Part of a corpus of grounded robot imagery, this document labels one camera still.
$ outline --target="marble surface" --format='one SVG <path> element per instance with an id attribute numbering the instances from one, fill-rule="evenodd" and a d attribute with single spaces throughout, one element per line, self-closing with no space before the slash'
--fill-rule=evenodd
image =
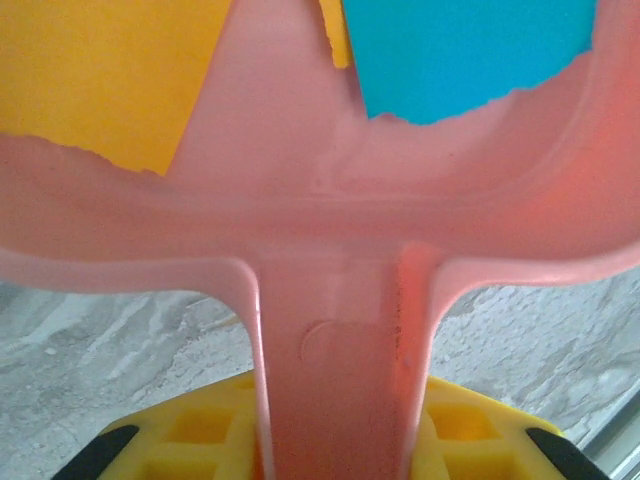
<path id="1" fill-rule="evenodd" d="M 251 368 L 224 305 L 190 292 L 89 296 L 0 284 L 0 478 L 49 478 L 128 413 Z M 640 381 L 640 269 L 458 301 L 432 373 L 579 442 Z"/>

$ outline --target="yellow plastic base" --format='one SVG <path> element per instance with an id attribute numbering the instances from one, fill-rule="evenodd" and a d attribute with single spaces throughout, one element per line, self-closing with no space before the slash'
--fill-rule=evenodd
<path id="1" fill-rule="evenodd" d="M 100 480 L 262 478 L 251 372 L 122 418 L 103 433 L 131 424 L 140 431 Z M 430 378 L 411 478 L 563 479 L 527 436 L 531 427 L 559 434 L 543 420 Z"/>

